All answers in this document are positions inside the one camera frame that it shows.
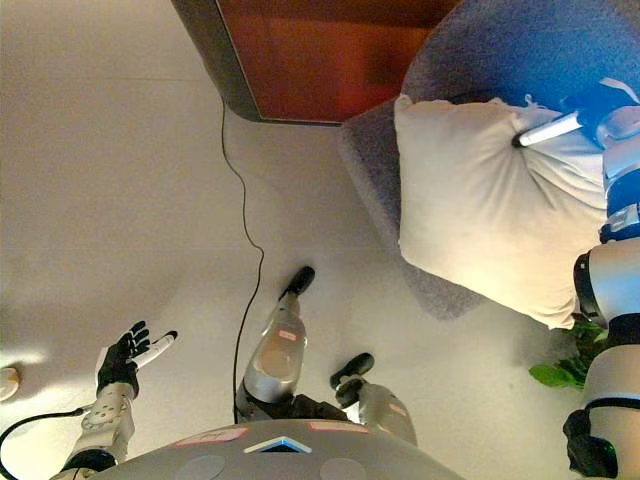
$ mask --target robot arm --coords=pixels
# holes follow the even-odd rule
[[[640,131],[640,107],[616,112],[627,134]],[[616,119],[616,112],[610,120]],[[582,313],[609,330],[608,348],[589,369],[582,409],[564,425],[571,469],[589,478],[640,479],[638,133],[622,140],[599,138],[606,147],[608,220],[600,232],[602,245],[580,256],[574,267]]]
[[[138,322],[103,350],[96,402],[82,420],[82,434],[62,471],[52,480],[88,478],[125,461],[127,445],[135,431],[131,404],[139,392],[137,371],[164,352],[177,333],[168,332],[154,343],[148,336],[145,323]]]

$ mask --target gray armchair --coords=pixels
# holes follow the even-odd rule
[[[530,93],[554,108],[606,76],[640,91],[640,0],[466,0],[425,41],[402,91],[413,101],[466,103],[499,96],[513,105]],[[485,301],[400,256],[393,101],[345,122],[339,142],[383,244],[401,263],[422,306],[449,320]]]

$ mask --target white cushion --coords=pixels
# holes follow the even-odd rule
[[[573,265],[605,221],[600,151],[579,132],[516,149],[557,116],[500,101],[395,104],[400,249],[411,264],[549,328],[571,328]]]

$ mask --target black glove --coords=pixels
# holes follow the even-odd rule
[[[111,345],[107,350],[104,362],[98,370],[98,390],[100,391],[111,383],[123,382],[133,387],[135,397],[138,396],[140,386],[136,373],[138,366],[134,357],[149,349],[149,330],[145,328],[145,322],[138,322],[129,329],[120,340]]]

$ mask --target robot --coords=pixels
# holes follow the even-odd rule
[[[567,454],[586,478],[640,479],[640,101],[606,80],[566,106],[570,113],[514,144],[584,128],[604,149],[608,219],[574,280],[582,313],[608,329],[608,344],[589,369],[582,408],[564,425]],[[314,274],[302,268],[278,299],[237,388],[233,425],[125,462],[136,372],[176,337],[150,343],[144,323],[134,325],[105,352],[96,402],[81,409],[82,435],[51,480],[460,479],[417,448],[405,405],[364,379],[370,354],[331,377],[342,409],[295,395],[307,343],[298,298]],[[353,423],[343,409],[356,403]]]

